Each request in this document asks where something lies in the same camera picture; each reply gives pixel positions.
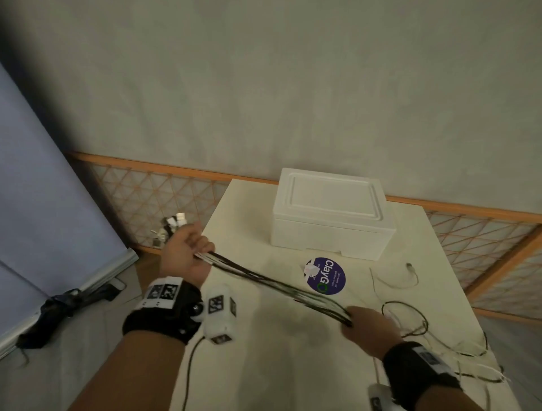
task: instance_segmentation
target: wrist strap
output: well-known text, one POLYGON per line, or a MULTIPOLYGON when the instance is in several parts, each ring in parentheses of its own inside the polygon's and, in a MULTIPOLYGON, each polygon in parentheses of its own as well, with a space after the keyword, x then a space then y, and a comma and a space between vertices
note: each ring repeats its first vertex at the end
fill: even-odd
POLYGON ((192 320, 201 292, 180 277, 153 281, 145 298, 135 307, 122 326, 122 334, 130 331, 152 331, 167 335, 185 345, 198 331, 200 323, 192 320))
POLYGON ((406 411, 431 386, 461 389, 452 369, 419 343, 409 341, 394 346, 382 360, 395 400, 406 411))

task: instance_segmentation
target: styrofoam box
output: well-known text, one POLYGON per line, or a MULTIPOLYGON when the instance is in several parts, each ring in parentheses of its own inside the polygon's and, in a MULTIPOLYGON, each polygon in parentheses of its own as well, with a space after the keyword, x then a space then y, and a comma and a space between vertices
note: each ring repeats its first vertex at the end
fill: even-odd
POLYGON ((378 260, 395 233, 380 181, 282 169, 271 244, 378 260))

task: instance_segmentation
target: purple sticker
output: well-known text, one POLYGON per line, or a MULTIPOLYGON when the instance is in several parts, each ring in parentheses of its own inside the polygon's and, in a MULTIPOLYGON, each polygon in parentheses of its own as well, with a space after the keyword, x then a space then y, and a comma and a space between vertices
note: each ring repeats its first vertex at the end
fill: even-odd
POLYGON ((338 263, 329 258, 317 257, 314 259, 313 265, 320 269, 316 277, 309 278, 307 281, 313 290, 320 294, 330 295, 337 294, 344 288, 346 276, 338 263))

